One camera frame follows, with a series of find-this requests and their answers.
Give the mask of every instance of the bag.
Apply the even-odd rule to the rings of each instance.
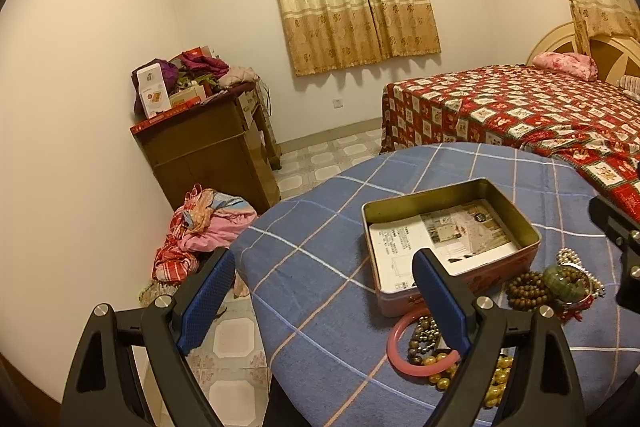
[[[161,60],[160,58],[154,58],[148,64],[144,64],[139,68],[135,69],[131,72],[131,82],[133,82],[133,87],[136,90],[136,101],[133,105],[133,112],[139,116],[145,116],[145,109],[142,106],[142,100],[140,100],[140,94],[138,92],[138,71],[148,66],[152,66],[153,64],[160,64],[160,69],[162,70],[162,79],[164,80],[164,85],[166,86],[166,92],[171,94],[174,90],[175,83],[178,81],[178,68],[167,62],[166,60]]]

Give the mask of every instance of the pink bangle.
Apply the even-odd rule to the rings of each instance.
[[[400,371],[400,373],[404,373],[410,377],[430,377],[431,375],[436,375],[460,360],[460,355],[457,351],[451,351],[445,359],[438,360],[431,365],[413,365],[400,356],[398,353],[398,343],[404,330],[406,330],[415,319],[425,315],[430,315],[429,309],[426,307],[407,313],[393,327],[386,341],[386,356],[389,362],[391,362],[391,365]]]

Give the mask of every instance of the red patterned bedspread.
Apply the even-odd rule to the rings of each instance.
[[[553,155],[640,221],[640,103],[609,84],[489,66],[388,84],[382,113],[382,152],[469,141]]]

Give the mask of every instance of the wooden cabinet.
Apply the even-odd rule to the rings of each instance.
[[[279,164],[279,152],[271,137],[271,153],[262,142],[265,118],[254,93],[232,89],[136,134],[174,209],[196,183],[241,196],[259,214],[280,201],[270,166]]]

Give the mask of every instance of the open tin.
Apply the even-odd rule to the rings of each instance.
[[[362,206],[362,220],[365,227],[367,248],[371,258],[376,285],[375,290],[380,311],[382,311],[383,315],[386,317],[398,317],[423,304],[422,296],[418,288],[413,284],[413,277],[410,274],[408,276],[406,274],[407,270],[410,272],[410,261],[413,254],[419,248],[433,249],[435,243],[432,239],[434,238],[436,243],[441,241],[437,243],[439,248],[436,248],[436,256],[438,256],[438,252],[442,253],[442,248],[446,247],[447,243],[455,244],[456,241],[461,242],[465,238],[466,225],[462,224],[456,229],[455,220],[450,223],[447,221],[447,217],[443,219],[437,216],[443,214],[439,211],[453,209],[454,207],[473,208],[476,203],[483,205],[486,209],[484,214],[476,214],[478,224],[481,225],[483,221],[488,222],[489,220],[492,220],[492,223],[499,224],[500,231],[504,232],[504,243],[508,242],[509,246],[502,245],[482,253],[470,251],[468,255],[460,255],[458,259],[450,260],[447,260],[449,255],[445,253],[442,259],[447,271],[452,275],[462,277],[471,291],[477,294],[495,285],[507,282],[529,270],[540,245],[538,231],[489,180],[480,178],[406,196],[371,201]],[[424,230],[422,230],[422,233],[426,234],[426,240],[421,242],[421,239],[418,238],[416,243],[416,235],[414,234],[412,237],[414,243],[411,247],[407,247],[413,248],[413,250],[408,250],[406,252],[407,255],[398,254],[396,247],[391,245],[391,248],[395,250],[390,253],[387,248],[382,253],[384,257],[381,257],[380,238],[377,236],[380,233],[378,229],[384,228],[385,223],[396,221],[405,223],[404,220],[407,220],[407,223],[413,223],[414,227],[416,223],[418,227],[420,227],[420,223],[423,223]],[[388,246],[388,243],[393,242],[396,234],[392,232],[390,235],[387,233],[387,235],[390,237],[387,242]],[[406,241],[406,237],[398,239],[398,241]],[[393,287],[388,282],[390,264],[389,259],[386,257],[387,254],[399,256],[393,260],[396,268],[396,277],[400,277],[398,272],[404,272],[405,277],[403,282],[396,283]]]

